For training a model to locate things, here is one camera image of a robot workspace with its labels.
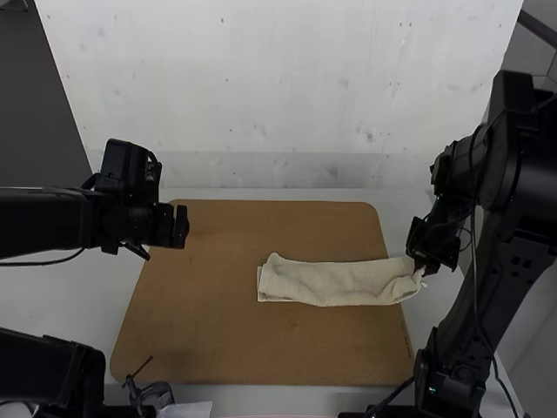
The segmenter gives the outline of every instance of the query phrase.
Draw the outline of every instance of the brown cork mat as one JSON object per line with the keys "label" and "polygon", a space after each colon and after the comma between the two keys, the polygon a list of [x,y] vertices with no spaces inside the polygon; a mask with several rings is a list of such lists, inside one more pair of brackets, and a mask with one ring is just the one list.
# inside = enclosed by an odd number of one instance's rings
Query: brown cork mat
{"label": "brown cork mat", "polygon": [[276,251],[304,261],[386,258],[365,203],[178,200],[183,251],[152,248],[111,358],[122,381],[395,385],[412,372],[402,310],[257,302],[257,267]]}

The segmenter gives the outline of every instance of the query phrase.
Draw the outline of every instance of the white wall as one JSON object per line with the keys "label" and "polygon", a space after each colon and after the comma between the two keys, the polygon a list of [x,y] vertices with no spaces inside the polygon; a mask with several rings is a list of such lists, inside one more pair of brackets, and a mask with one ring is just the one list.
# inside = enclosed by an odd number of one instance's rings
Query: white wall
{"label": "white wall", "polygon": [[521,0],[39,0],[94,169],[166,186],[426,187],[473,131]]}

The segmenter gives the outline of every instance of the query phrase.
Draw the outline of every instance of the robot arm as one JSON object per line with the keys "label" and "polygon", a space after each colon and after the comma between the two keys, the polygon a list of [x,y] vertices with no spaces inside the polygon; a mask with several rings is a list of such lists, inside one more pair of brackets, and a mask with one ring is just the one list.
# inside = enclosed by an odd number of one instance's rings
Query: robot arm
{"label": "robot arm", "polygon": [[124,246],[147,260],[142,244],[184,248],[187,208],[174,218],[174,207],[158,202],[161,171],[152,152],[110,139],[100,173],[81,189],[0,189],[0,259],[94,247],[117,254]]}
{"label": "robot arm", "polygon": [[414,366],[419,411],[477,417],[493,353],[521,302],[557,255],[557,104],[527,74],[493,81],[486,127],[435,160],[437,201],[414,218],[406,252],[426,273],[456,268],[456,237],[476,204],[485,210],[476,262]]}

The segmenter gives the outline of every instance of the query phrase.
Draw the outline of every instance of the table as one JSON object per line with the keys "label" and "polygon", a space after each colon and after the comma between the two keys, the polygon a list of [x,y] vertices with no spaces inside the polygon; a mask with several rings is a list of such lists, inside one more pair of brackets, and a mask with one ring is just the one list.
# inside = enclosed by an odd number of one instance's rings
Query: table
{"label": "table", "polygon": [[[378,214],[389,257],[404,253],[413,216],[431,209],[425,192],[387,189],[164,189],[161,201],[172,199],[271,199],[362,201]],[[48,260],[59,252],[27,258]],[[117,257],[89,250],[59,266],[10,268],[0,279],[0,327],[29,334],[50,334],[91,345],[107,360],[124,319],[143,261],[125,250]],[[414,353],[425,346],[431,327],[446,315],[456,298],[463,275],[442,267],[427,278],[428,287],[402,303]],[[516,395],[500,367],[515,405]],[[126,403],[127,393],[107,371],[106,402]],[[323,415],[363,410],[389,394],[391,388],[277,387],[241,385],[174,385],[177,401],[213,401],[213,418],[234,415]],[[413,402],[407,390],[394,403]],[[508,418],[513,413],[493,376],[481,413],[489,418]]]}

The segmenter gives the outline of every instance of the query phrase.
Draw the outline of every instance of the white towel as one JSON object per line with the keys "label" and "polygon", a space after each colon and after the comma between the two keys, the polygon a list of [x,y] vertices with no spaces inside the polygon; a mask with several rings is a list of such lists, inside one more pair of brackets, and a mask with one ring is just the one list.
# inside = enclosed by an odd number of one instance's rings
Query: white towel
{"label": "white towel", "polygon": [[425,283],[409,257],[353,263],[306,263],[272,253],[258,268],[258,301],[294,301],[316,307],[393,305]]}

